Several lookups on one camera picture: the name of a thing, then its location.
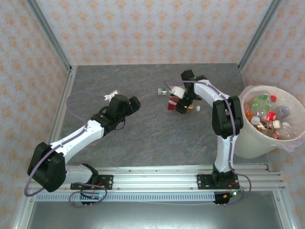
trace small bottle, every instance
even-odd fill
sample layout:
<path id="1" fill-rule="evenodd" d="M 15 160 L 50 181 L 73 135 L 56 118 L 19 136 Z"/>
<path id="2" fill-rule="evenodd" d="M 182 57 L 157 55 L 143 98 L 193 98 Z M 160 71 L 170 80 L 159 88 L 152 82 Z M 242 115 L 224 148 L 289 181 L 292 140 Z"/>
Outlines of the small bottle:
<path id="1" fill-rule="evenodd" d="M 276 113 L 276 118 L 282 120 L 290 114 L 290 110 L 287 106 L 278 106 L 275 108 L 274 112 Z"/>
<path id="2" fill-rule="evenodd" d="M 267 112 L 267 115 L 265 117 L 261 117 L 261 120 L 263 121 L 274 121 L 277 118 L 276 112 L 272 111 L 272 109 L 275 106 L 276 96 L 271 95 L 270 100 L 271 100 L 271 104 L 269 106 L 269 111 Z"/>
<path id="3" fill-rule="evenodd" d="M 200 111 L 200 106 L 195 105 L 194 102 L 187 108 L 186 112 Z"/>
<path id="4" fill-rule="evenodd" d="M 251 113 L 250 109 L 251 109 L 251 106 L 249 104 L 244 104 L 244 113 L 249 122 L 252 119 L 252 113 Z"/>
<path id="5" fill-rule="evenodd" d="M 273 134 L 273 138 L 277 140 L 291 140 L 295 136 L 295 132 L 291 129 L 291 126 L 287 122 L 282 123 L 282 127 L 276 130 Z"/>
<path id="6" fill-rule="evenodd" d="M 279 129 L 279 128 L 281 128 L 281 123 L 278 120 L 275 120 L 275 121 L 260 121 L 257 125 L 253 125 L 253 126 L 256 129 L 258 129 L 259 131 L 264 131 L 264 130 L 268 130 L 268 129 Z"/>
<path id="7" fill-rule="evenodd" d="M 270 109 L 271 99 L 267 94 L 257 96 L 251 106 L 251 113 L 253 116 L 265 118 Z"/>
<path id="8" fill-rule="evenodd" d="M 168 106 L 167 109 L 171 111 L 176 110 L 176 105 L 179 102 L 180 98 L 176 96 L 171 96 L 168 100 Z M 192 112 L 192 111 L 200 111 L 200 106 L 197 106 L 194 104 L 194 102 L 187 108 L 186 112 Z"/>
<path id="9" fill-rule="evenodd" d="M 158 88 L 158 95 L 166 95 L 167 90 L 166 88 Z"/>

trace red label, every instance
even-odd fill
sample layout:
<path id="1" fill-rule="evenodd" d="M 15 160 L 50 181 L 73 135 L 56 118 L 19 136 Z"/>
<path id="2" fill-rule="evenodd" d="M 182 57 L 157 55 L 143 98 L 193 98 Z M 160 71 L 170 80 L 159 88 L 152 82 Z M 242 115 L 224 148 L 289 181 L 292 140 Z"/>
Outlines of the red label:
<path id="1" fill-rule="evenodd" d="M 179 102 L 178 97 L 171 96 L 170 99 L 168 100 L 168 106 L 167 109 L 174 111 L 176 109 L 176 105 Z"/>
<path id="2" fill-rule="evenodd" d="M 277 139 L 277 140 L 281 140 L 280 137 L 277 135 L 276 132 L 273 134 L 273 138 L 275 138 L 275 139 Z"/>
<path id="3" fill-rule="evenodd" d="M 262 118 L 261 120 L 264 121 L 274 121 L 276 118 L 276 113 L 272 112 L 272 111 L 268 111 L 266 118 Z"/>

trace wallpaper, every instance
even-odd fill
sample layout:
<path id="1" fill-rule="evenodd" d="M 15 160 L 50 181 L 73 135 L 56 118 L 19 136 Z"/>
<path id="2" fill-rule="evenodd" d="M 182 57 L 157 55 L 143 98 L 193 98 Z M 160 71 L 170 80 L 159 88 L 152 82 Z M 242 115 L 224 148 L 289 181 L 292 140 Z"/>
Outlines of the wallpaper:
<path id="1" fill-rule="evenodd" d="M 25 0 L 1 0 L 0 25 L 0 228 L 9 229 L 35 146 L 48 140 L 67 72 Z"/>
<path id="2" fill-rule="evenodd" d="M 272 0 L 38 0 L 71 65 L 238 63 Z"/>
<path id="3" fill-rule="evenodd" d="M 246 85 L 282 88 L 305 106 L 305 1 L 286 0 L 243 72 Z M 295 215 L 305 225 L 305 145 L 295 152 L 269 153 L 272 167 L 283 171 L 295 203 Z"/>

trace metal base plate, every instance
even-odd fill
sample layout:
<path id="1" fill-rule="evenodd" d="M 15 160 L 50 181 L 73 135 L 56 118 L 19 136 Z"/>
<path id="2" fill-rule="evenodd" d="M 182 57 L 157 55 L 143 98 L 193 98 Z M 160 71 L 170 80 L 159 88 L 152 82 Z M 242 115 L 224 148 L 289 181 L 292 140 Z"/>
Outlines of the metal base plate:
<path id="1" fill-rule="evenodd" d="M 207 174 L 198 174 L 197 175 L 197 186 L 199 190 L 208 190 L 208 189 L 239 189 L 239 185 L 234 184 L 235 181 L 238 180 L 237 175 L 234 175 L 234 179 L 231 183 L 232 185 L 228 185 L 227 187 L 219 188 L 216 186 L 215 182 L 213 181 L 212 175 Z"/>
<path id="2" fill-rule="evenodd" d="M 100 186 L 107 190 L 112 190 L 113 185 L 113 175 L 98 175 L 98 182 L 102 182 Z M 71 190 L 92 190 L 91 187 L 82 186 L 78 184 L 71 184 Z"/>

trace metal floor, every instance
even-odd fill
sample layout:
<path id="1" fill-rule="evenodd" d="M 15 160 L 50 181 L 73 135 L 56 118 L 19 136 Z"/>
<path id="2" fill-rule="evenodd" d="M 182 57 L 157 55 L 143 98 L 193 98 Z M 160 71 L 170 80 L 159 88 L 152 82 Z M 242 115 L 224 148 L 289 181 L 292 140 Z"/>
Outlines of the metal floor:
<path id="1" fill-rule="evenodd" d="M 253 192 L 227 207 L 196 202 L 104 202 L 88 209 L 37 202 L 28 229 L 281 229 L 272 192 Z"/>
<path id="2" fill-rule="evenodd" d="M 163 80 L 180 80 L 184 70 L 205 75 L 228 95 L 239 95 L 244 84 L 237 65 L 150 64 L 78 66 L 72 93 L 90 91 L 109 94 L 118 89 L 127 97 L 137 96 L 141 108 L 127 117 L 123 130 L 113 131 L 85 147 L 70 165 L 88 163 L 93 167 L 211 165 L 215 162 L 217 137 L 212 129 L 212 108 L 199 101 L 199 112 L 179 114 L 167 110 L 169 96 L 158 96 Z M 89 119 L 107 103 L 90 95 L 78 94 L 71 109 Z M 66 113 L 61 137 L 82 125 Z M 266 155 L 255 159 L 234 157 L 234 163 L 268 163 Z"/>

